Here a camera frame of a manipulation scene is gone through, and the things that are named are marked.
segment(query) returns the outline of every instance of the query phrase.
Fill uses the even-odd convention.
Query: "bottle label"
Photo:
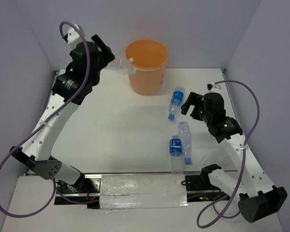
[[[184,93],[181,91],[174,91],[173,96],[172,96],[172,100],[173,99],[177,99],[179,101],[182,101],[184,98]]]
[[[182,142],[180,139],[170,140],[170,153],[172,152],[182,152]]]

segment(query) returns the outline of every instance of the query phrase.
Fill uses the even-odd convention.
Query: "robotic arm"
[[[85,35],[79,25],[75,26]],[[85,96],[92,91],[92,87],[99,83],[101,69],[115,59],[111,49],[97,35],[92,36],[91,39],[92,41],[87,40],[91,62],[85,87],[72,102],[45,122],[46,118],[78,90],[85,77],[87,58],[84,43],[73,28],[68,30],[65,41],[71,49],[72,62],[67,66],[66,72],[57,77],[49,103],[34,130],[42,124],[44,127],[12,154],[14,158],[45,180],[56,178],[64,181],[74,192],[79,192],[84,187],[85,175],[52,157],[51,151],[68,119],[78,109]]]
[[[76,27],[84,35],[82,28],[78,25]],[[67,66],[66,72],[57,77],[49,103],[35,129],[41,125],[44,127],[12,156],[42,178],[59,179],[72,191],[82,192],[88,183],[85,175],[52,157],[51,150],[68,119],[78,109],[86,95],[92,91],[92,87],[99,83],[101,69],[114,60],[115,56],[97,35],[91,37],[92,41],[86,40],[90,52],[90,72],[85,87],[65,108],[46,122],[46,118],[80,88],[87,69],[85,46],[78,33],[70,28],[64,39],[71,49],[72,62]],[[208,89],[210,92],[204,96],[190,93],[182,106],[182,114],[187,114],[189,107],[194,105],[191,114],[193,119],[207,124],[210,134],[226,149],[238,170],[241,169],[242,163],[241,151],[246,149],[242,183],[234,198],[244,218],[253,222],[277,212],[287,197],[286,191],[283,187],[275,186],[258,164],[249,147],[242,146],[245,140],[243,131],[234,118],[226,116],[224,100],[215,92],[217,86],[213,88],[213,85],[209,85]],[[200,176],[186,175],[186,183],[190,183],[190,186],[187,185],[187,189],[190,190],[194,190],[192,189],[194,186],[211,187],[211,189],[218,187],[230,196],[237,181],[228,176],[221,167],[213,164],[204,167]]]
[[[254,222],[270,214],[278,212],[287,197],[283,187],[277,188],[265,174],[250,148],[243,146],[245,136],[237,121],[226,116],[224,100],[218,93],[217,85],[208,85],[209,93],[203,95],[191,92],[182,105],[182,114],[186,115],[191,105],[193,119],[204,121],[208,131],[229,154],[237,170],[241,169],[243,149],[246,149],[245,168],[242,182],[234,200],[239,210],[248,222]],[[227,175],[216,164],[202,168],[199,178],[186,176],[186,183],[192,185],[218,187],[229,196],[232,195],[237,180]]]

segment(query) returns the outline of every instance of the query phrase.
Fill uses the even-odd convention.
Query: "white cable tie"
[[[249,148],[248,144],[242,146],[240,150],[244,150],[244,149],[246,150],[247,148]]]
[[[221,89],[221,86],[218,85],[218,84],[212,83],[212,86],[213,86],[213,88],[219,88],[219,89]]]
[[[44,125],[45,127],[47,127],[47,128],[50,129],[50,126],[49,126],[48,122],[45,122],[45,121],[42,120],[41,118],[40,118],[40,120],[39,120],[39,124],[40,124],[40,125]]]

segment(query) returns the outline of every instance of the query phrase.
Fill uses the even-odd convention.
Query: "orange bucket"
[[[167,48],[156,40],[142,39],[129,44],[125,57],[136,69],[135,74],[129,73],[132,89],[143,95],[157,93],[162,86],[168,56]]]

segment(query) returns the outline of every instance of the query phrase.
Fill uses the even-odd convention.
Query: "gray wall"
[[[98,34],[114,54],[140,38],[169,49],[168,67],[226,68],[260,0],[15,0],[50,63],[64,68],[69,48],[58,26],[68,20]]]
[[[52,68],[15,3],[0,0],[0,162],[34,128],[52,84]],[[11,158],[0,173],[7,208],[24,168]],[[0,231],[4,215],[0,212]]]
[[[262,0],[227,67],[227,79],[249,85],[260,101],[260,123],[250,146],[288,198],[279,212],[290,232],[290,0]],[[256,106],[245,89],[231,86],[241,125],[248,131]]]

